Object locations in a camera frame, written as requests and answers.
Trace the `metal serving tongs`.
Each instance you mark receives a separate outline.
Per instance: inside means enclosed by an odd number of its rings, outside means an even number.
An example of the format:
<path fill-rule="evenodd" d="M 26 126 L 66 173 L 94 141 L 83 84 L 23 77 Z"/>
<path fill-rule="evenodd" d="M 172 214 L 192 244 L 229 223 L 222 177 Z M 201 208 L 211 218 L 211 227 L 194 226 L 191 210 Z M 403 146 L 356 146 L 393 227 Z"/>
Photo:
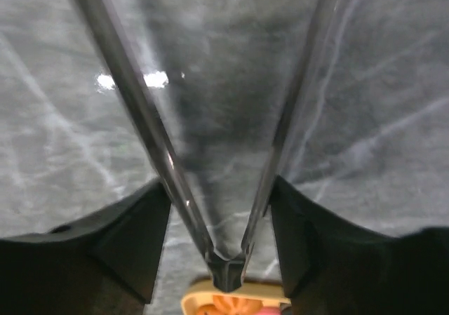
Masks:
<path fill-rule="evenodd" d="M 300 105 L 306 101 L 306 92 L 312 80 L 311 69 L 323 57 L 325 42 L 330 35 L 333 18 L 337 15 L 342 0 L 317 2 L 302 54 L 286 88 L 288 93 L 276 125 L 267 161 L 262 169 L 253 207 L 241 241 L 241 251 L 230 259 L 220 257 L 215 250 L 154 99 L 147 94 L 147 85 L 130 49 L 112 0 L 73 1 L 87 24 L 97 51 L 112 75 L 124 107 L 154 169 L 161 178 L 166 193 L 177 208 L 208 267 L 214 286 L 226 293 L 237 290 L 243 284 L 255 238 L 260 230 L 260 222 L 281 167 L 283 152 L 288 145 L 288 133 L 293 127 L 294 116 L 299 112 Z"/>

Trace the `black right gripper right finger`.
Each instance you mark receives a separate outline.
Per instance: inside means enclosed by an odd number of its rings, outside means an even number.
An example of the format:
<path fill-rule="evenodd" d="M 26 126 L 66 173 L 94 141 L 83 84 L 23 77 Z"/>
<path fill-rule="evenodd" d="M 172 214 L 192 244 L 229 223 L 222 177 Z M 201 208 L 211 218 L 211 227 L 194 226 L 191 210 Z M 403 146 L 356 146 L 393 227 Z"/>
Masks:
<path fill-rule="evenodd" d="M 355 225 L 278 177 L 270 197 L 293 314 L 447 314 L 448 228 L 400 237 Z"/>

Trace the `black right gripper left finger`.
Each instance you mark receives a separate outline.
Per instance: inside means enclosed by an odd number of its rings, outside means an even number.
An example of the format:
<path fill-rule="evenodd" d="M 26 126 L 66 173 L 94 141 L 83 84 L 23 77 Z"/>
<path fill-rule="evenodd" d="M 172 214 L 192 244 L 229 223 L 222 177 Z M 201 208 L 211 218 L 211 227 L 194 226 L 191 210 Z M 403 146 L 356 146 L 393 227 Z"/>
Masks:
<path fill-rule="evenodd" d="M 152 300 L 170 200 L 151 181 L 43 234 L 1 240 L 2 314 L 142 314 Z"/>

